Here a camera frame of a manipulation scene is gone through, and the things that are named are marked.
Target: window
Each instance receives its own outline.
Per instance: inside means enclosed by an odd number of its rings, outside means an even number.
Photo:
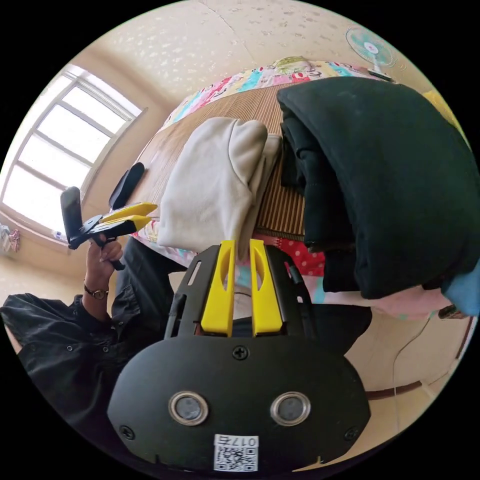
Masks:
[[[30,108],[0,172],[0,210],[38,233],[64,233],[60,195],[85,192],[141,110],[91,73],[68,65]]]

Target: fan base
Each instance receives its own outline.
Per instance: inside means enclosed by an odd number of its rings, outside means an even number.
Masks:
[[[368,73],[370,75],[373,75],[374,77],[379,77],[379,78],[381,78],[383,80],[387,80],[389,82],[391,82],[393,80],[393,78],[391,76],[388,76],[386,73],[382,73],[381,71],[373,70],[372,68],[368,69]]]

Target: screw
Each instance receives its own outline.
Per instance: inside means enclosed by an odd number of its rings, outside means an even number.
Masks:
[[[343,438],[347,440],[347,442],[351,442],[352,440],[355,440],[359,436],[359,429],[356,426],[353,426],[352,428],[349,428],[346,432]]]
[[[249,356],[249,351],[245,346],[239,345],[233,349],[232,355],[235,360],[245,360]]]
[[[126,426],[126,425],[122,425],[120,427],[120,434],[123,438],[127,440],[133,440],[135,438],[134,431],[129,426]]]

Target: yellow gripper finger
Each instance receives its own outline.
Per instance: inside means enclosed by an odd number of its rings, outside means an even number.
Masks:
[[[123,216],[121,218],[116,218],[115,220],[109,220],[101,222],[101,225],[113,225],[119,222],[130,221],[135,224],[136,232],[141,230],[145,227],[152,219],[149,216],[141,216],[141,215],[130,215],[130,216]]]
[[[250,240],[250,268],[253,336],[279,333],[283,321],[262,240]]]
[[[232,336],[234,318],[235,242],[223,241],[216,260],[201,328],[206,334]]]
[[[105,214],[100,220],[100,223],[104,224],[106,222],[112,222],[114,220],[120,220],[125,217],[132,216],[145,217],[157,208],[158,205],[155,205],[155,203],[149,203],[147,201],[141,203],[134,203],[133,205],[127,205],[123,208],[119,208],[118,210],[114,210],[111,213]]]

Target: window frame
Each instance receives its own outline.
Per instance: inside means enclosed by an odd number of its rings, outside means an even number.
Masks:
[[[80,75],[76,75],[72,73],[70,70],[81,70]],[[67,155],[73,157],[75,160],[78,162],[81,162],[84,165],[87,165],[89,167],[88,174],[85,177],[85,180],[82,183],[82,186],[80,188],[81,192],[81,201],[83,202],[86,193],[88,192],[93,180],[97,176],[97,173],[99,172],[102,164],[108,157],[109,153],[111,152],[112,148],[115,146],[115,144],[122,138],[122,136],[125,134],[125,132],[132,126],[132,124],[142,116],[142,114],[146,111],[146,108],[139,108],[133,103],[131,104],[134,106],[137,110],[138,113],[132,113],[122,105],[120,105],[117,101],[115,101],[113,98],[109,97],[107,94],[103,93],[99,88],[97,88],[95,85],[90,83],[88,80],[86,80],[84,77],[88,77],[91,75],[91,72],[83,70],[79,67],[76,67],[75,65],[68,65],[64,70],[62,70],[56,77],[53,79],[52,82],[56,81],[59,77],[64,76],[70,79],[70,83],[63,88],[46,106],[46,108],[42,111],[42,113],[35,119],[33,122],[32,126],[28,129],[28,132],[24,135],[24,137],[21,139],[21,142],[19,144],[18,149],[13,155],[13,158],[10,162],[10,165],[7,167],[7,172],[4,178],[4,181],[2,185],[0,185],[0,213],[2,213],[4,216],[7,217],[7,219],[12,220],[16,224],[19,224],[19,226],[23,226],[27,228],[29,231],[34,232],[37,235],[40,235],[41,237],[47,237],[50,240],[56,240],[60,241],[61,243],[65,243],[65,239],[54,237],[53,232],[50,228],[42,225],[41,223],[38,223],[21,213],[17,212],[10,206],[6,205],[4,203],[4,196],[5,196],[5,191],[7,189],[7,186],[10,181],[10,177],[12,175],[12,171],[15,166],[20,165],[22,169],[24,169],[26,172],[34,175],[38,179],[42,180],[43,182],[46,182],[47,184],[50,184],[59,190],[64,190],[68,185],[62,185],[56,180],[53,180],[52,178],[47,177],[46,175],[38,172],[34,168],[30,167],[29,165],[26,165],[22,161],[20,161],[20,155],[22,154],[27,142],[32,136],[37,136],[38,138],[47,141],[50,145],[58,148],[60,151],[66,153]],[[63,100],[63,98],[74,88],[79,88],[80,90],[84,91],[85,93],[89,94],[92,98],[95,100],[99,101],[101,104],[105,105],[107,108],[109,108],[111,111],[113,111],[115,114],[117,114],[119,117],[121,117],[124,120],[124,124],[120,127],[120,129],[116,132],[113,133],[109,131],[107,128],[104,126],[100,125],[75,107],[71,106],[67,102]],[[95,159],[94,162],[90,162],[87,159],[81,157],[80,155],[70,151],[63,145],[59,144],[58,142],[52,140],[51,138],[47,137],[45,134],[40,132],[38,130],[40,124],[42,121],[47,117],[47,115],[52,111],[52,109],[56,106],[59,105],[62,108],[65,108],[69,112],[73,113],[74,115],[78,116],[80,119],[84,120],[87,122],[89,125],[95,127],[98,129],[100,132],[104,133],[105,135],[110,137],[110,140],[106,143],[105,147],[101,150],[100,154],[98,157]]]

